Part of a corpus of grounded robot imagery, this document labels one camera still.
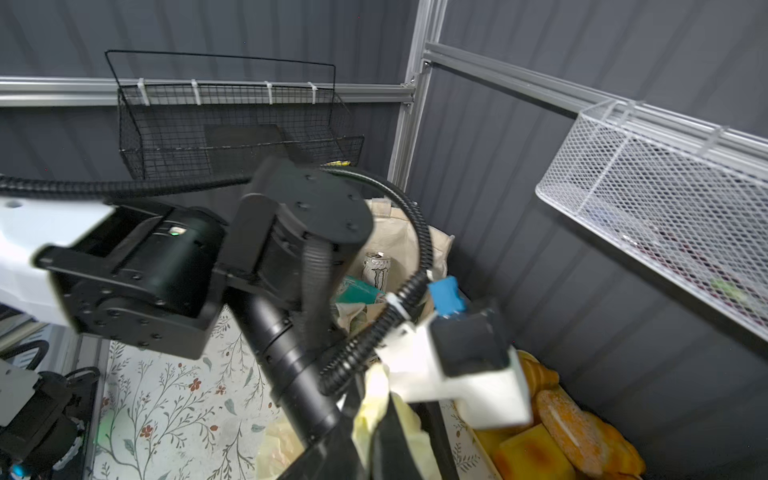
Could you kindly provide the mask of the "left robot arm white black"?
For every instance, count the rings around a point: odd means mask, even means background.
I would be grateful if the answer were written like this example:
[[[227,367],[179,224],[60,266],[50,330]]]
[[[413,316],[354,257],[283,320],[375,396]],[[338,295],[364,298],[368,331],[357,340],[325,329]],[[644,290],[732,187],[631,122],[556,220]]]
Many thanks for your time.
[[[406,215],[417,265],[374,323],[349,339],[330,303],[368,241],[370,186]],[[1,180],[1,301],[51,324],[199,358],[228,308],[302,443],[330,433],[338,400],[407,321],[432,277],[419,206],[351,167],[270,157],[252,174],[128,182]]]

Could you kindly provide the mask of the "cream plastic grocery bag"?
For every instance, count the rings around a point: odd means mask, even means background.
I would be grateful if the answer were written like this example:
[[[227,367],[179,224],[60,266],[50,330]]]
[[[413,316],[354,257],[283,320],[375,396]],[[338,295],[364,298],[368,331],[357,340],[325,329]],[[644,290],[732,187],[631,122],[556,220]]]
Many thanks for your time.
[[[431,439],[376,363],[344,397],[339,424],[303,446],[286,416],[264,430],[257,479],[440,479]]]

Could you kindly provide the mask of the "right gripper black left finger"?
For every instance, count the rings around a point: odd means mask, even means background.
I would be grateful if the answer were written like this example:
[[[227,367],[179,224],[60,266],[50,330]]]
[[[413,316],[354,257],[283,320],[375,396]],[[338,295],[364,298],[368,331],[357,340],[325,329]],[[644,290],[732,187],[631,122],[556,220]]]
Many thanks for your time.
[[[352,440],[353,420],[361,406],[364,387],[347,387],[332,427],[312,440],[279,479],[365,479],[366,468]]]

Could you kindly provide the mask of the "silver can front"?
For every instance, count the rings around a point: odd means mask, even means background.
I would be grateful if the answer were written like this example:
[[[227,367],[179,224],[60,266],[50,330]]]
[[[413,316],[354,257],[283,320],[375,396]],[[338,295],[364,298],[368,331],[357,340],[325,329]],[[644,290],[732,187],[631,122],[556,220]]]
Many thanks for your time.
[[[362,280],[379,291],[387,290],[391,258],[383,252],[367,252],[363,261]]]

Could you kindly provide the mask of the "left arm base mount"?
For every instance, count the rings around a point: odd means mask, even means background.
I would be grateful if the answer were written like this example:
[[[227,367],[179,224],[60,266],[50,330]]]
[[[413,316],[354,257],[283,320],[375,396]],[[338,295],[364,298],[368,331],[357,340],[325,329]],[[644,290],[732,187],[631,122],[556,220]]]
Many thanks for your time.
[[[1,477],[81,479],[90,459],[96,367],[61,375],[38,369],[45,340],[1,353]]]

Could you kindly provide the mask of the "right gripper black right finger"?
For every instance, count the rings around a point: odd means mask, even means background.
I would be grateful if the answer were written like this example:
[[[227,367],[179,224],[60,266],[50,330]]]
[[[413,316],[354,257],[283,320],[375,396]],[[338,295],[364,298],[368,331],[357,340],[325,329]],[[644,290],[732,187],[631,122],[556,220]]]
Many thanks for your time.
[[[392,397],[371,443],[371,478],[374,480],[421,480],[408,447]]]

